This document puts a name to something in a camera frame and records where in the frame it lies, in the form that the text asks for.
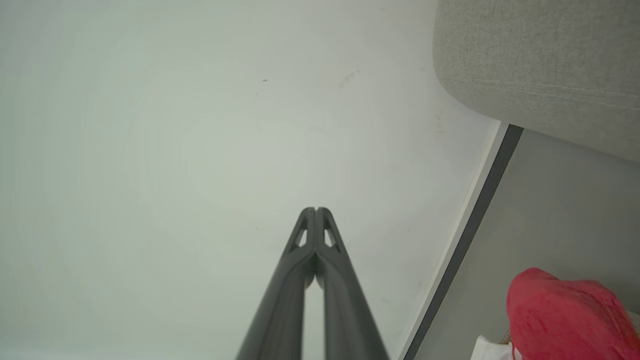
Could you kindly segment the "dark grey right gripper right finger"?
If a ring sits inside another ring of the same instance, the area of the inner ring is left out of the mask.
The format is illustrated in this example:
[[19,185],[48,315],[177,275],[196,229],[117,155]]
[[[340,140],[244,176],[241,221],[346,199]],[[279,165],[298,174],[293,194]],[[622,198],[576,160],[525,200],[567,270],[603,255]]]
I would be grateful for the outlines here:
[[327,360],[388,360],[370,306],[331,211],[316,210],[317,279]]

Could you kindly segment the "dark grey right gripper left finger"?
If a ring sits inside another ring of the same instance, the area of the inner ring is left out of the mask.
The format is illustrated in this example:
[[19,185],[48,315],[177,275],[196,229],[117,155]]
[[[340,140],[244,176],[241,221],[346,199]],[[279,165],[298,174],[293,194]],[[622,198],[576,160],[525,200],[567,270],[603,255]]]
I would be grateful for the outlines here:
[[315,276],[316,209],[304,208],[237,354],[238,360],[300,360],[306,289]]

